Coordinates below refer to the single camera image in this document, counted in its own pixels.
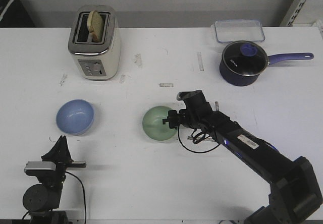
purple handle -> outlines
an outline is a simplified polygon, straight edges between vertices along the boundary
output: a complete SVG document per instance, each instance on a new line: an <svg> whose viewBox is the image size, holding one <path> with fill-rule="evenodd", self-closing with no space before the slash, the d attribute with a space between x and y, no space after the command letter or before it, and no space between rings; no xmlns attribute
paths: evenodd
<svg viewBox="0 0 323 224"><path fill-rule="evenodd" d="M303 52L303 53L283 53L283 54L276 54L271 55L269 58L269 65L278 63L280 61L285 60L309 60L314 58L314 54L310 52Z"/></svg>

saucepan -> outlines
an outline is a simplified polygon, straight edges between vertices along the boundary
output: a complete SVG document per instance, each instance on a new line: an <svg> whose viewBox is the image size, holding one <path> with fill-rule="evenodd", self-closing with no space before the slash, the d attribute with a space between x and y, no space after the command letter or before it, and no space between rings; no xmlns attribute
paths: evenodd
<svg viewBox="0 0 323 224"><path fill-rule="evenodd" d="M220 73L230 84L246 86L252 84L267 66L285 60L310 60L309 52L283 53L267 56L264 49L251 41L234 41L222 52Z"/></svg>

white table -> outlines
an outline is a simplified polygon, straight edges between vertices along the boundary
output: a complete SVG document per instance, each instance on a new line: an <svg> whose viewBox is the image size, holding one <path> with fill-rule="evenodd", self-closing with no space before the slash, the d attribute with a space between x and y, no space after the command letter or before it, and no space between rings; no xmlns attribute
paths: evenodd
<svg viewBox="0 0 323 224"><path fill-rule="evenodd" d="M77 98L96 111L87 133L68 136L73 160L88 164L73 173L86 187L89 219L244 219L268 205L269 185L224 147L193 154L176 136L156 142L145 135L141 121L148 109L184 108L176 101L179 91L202 89L212 107L218 101L223 113L286 157L306 156L323 187L323 41L317 28L264 28L260 45L268 55L312 52L315 58L270 66L246 87L221 77L221 49L211 28L120 31L117 74L89 81L68 52L69 28L0 29L1 218L25 212L23 194L38 181L24 174L24 166L41 160L63 134L56 113ZM190 133L183 129L182 138ZM83 218L81 187L70 176L60 209ZM322 218L323 208L310 217Z"/></svg>

white wall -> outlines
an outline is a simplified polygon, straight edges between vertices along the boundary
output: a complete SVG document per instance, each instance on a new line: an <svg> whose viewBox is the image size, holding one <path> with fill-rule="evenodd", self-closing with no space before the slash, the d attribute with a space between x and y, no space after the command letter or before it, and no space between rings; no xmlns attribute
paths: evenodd
<svg viewBox="0 0 323 224"><path fill-rule="evenodd" d="M121 27L199 27L219 19L260 19L278 26L293 0L22 0L35 24L71 27L83 5L110 5Z"/></svg>

toaster slot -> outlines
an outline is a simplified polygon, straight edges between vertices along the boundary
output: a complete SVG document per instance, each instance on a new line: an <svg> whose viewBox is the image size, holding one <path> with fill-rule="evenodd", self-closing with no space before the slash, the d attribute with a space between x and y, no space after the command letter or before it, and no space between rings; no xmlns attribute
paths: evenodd
<svg viewBox="0 0 323 224"><path fill-rule="evenodd" d="M76 44L103 44L105 42L105 35L106 35L106 29L109 24L110 14L109 13L100 13L103 22L104 22L104 28L103 28L103 35L102 40L100 42L93 42L91 34L89 33L87 29L87 19L89 17L90 12L84 12L81 13L78 19L78 26L76 30L76 35L74 37L74 43Z"/></svg>

